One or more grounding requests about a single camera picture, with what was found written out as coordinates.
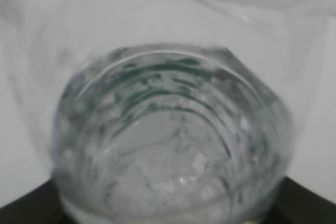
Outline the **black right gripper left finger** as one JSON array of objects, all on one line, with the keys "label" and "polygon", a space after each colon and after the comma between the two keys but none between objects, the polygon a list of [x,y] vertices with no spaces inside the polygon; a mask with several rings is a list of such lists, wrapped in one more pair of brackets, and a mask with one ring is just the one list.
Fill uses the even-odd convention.
[{"label": "black right gripper left finger", "polygon": [[1,207],[2,224],[68,223],[54,184],[49,180]]}]

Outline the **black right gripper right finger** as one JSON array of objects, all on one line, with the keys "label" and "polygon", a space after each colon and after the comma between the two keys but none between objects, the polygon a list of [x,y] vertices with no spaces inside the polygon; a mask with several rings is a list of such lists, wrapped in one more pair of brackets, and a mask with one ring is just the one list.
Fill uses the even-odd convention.
[{"label": "black right gripper right finger", "polygon": [[270,212],[270,223],[335,224],[335,204],[286,178]]}]

